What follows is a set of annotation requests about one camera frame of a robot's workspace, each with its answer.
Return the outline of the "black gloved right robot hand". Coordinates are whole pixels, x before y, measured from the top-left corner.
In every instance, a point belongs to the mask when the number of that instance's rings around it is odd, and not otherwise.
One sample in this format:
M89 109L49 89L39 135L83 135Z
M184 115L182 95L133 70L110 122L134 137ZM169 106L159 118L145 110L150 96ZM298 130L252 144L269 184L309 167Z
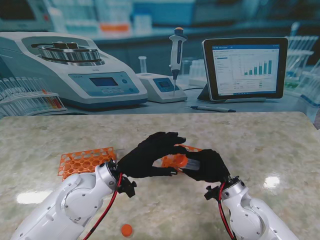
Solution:
M188 152L186 157L199 162L198 170L182 169L183 173L196 181L224 183L231 175L221 156L212 149Z

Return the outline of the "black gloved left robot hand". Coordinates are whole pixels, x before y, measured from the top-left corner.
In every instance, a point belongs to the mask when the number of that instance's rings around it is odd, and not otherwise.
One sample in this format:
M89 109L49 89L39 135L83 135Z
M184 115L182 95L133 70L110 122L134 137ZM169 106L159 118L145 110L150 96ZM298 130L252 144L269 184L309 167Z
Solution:
M178 171L173 167L156 167L153 164L167 155L185 155L187 150L181 146L185 141L186 138L177 132L156 132L125 155L117 163L117 170L136 179L177 175Z

